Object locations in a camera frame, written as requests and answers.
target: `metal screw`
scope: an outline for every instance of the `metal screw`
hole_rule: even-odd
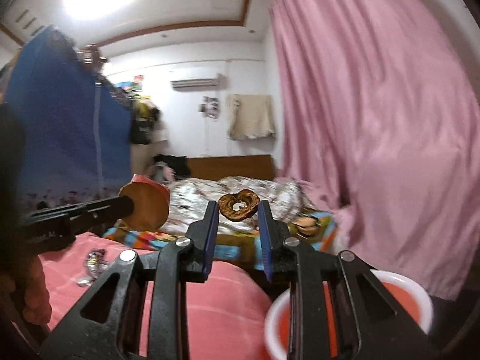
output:
[[[300,244],[300,240],[295,237],[288,237],[285,241],[283,241],[285,246],[298,246]]]
[[[185,247],[185,246],[189,246],[190,243],[191,243],[191,239],[190,238],[187,238],[187,237],[182,237],[182,238],[179,238],[175,241],[175,243],[177,244],[177,246],[180,246],[180,247]]]
[[[345,251],[340,253],[340,258],[343,261],[351,263],[355,259],[355,255],[351,251],[345,250]]]
[[[120,253],[120,260],[122,261],[131,261],[135,258],[135,250],[127,249]]]

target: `white wall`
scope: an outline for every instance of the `white wall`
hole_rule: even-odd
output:
[[[3,68],[5,64],[8,64],[13,57],[14,53],[0,44],[0,69]]]
[[[215,68],[224,76],[218,90],[174,91],[169,72],[176,68]],[[113,83],[143,74],[143,92],[162,112],[167,130],[166,144],[153,152],[188,157],[271,154],[275,139],[261,138],[234,142],[227,138],[226,97],[229,93],[267,95],[266,64],[261,43],[214,42],[157,47],[112,58],[105,72]],[[211,119],[198,112],[203,96],[220,99],[220,117]],[[150,157],[145,147],[134,157]]]
[[[282,90],[280,87],[280,73],[278,71],[277,51],[275,50],[275,42],[272,28],[268,32],[263,41],[263,52],[265,53],[265,68],[267,79],[267,91],[271,94],[274,104],[275,128],[277,131],[277,139],[273,150],[273,158],[277,169],[282,169],[283,164],[283,107],[282,107]]]

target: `air conditioner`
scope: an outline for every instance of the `air conditioner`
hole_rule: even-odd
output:
[[[215,87],[219,85],[219,78],[216,70],[203,67],[176,69],[170,72],[170,83],[173,89]]]

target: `pink pillow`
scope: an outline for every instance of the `pink pillow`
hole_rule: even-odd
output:
[[[112,261],[126,246],[85,233],[69,249],[40,256],[50,292],[53,329],[86,291],[76,284],[84,277],[83,260],[91,249],[106,249]],[[138,250],[139,254],[148,253]],[[146,355],[148,312],[152,285],[149,286],[142,321],[140,355]],[[187,313],[192,360],[258,359],[263,356],[263,321],[270,299],[242,269],[214,262],[205,284],[188,283]]]

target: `red liquid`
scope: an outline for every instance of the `red liquid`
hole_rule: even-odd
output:
[[[403,288],[397,287],[390,283],[382,282],[385,288],[395,297],[395,299],[402,305],[402,307],[410,314],[416,323],[420,323],[420,307],[415,301],[414,297],[410,295]],[[330,341],[330,356],[336,357],[338,355],[337,349],[337,337],[335,335],[335,322],[333,318],[332,304],[330,300],[330,293],[326,283],[323,284],[323,292],[325,294],[328,333]],[[290,328],[290,306],[288,305],[282,310],[280,315],[280,322],[278,325],[278,334],[280,336],[280,342],[285,351],[288,351],[289,347],[289,328]]]

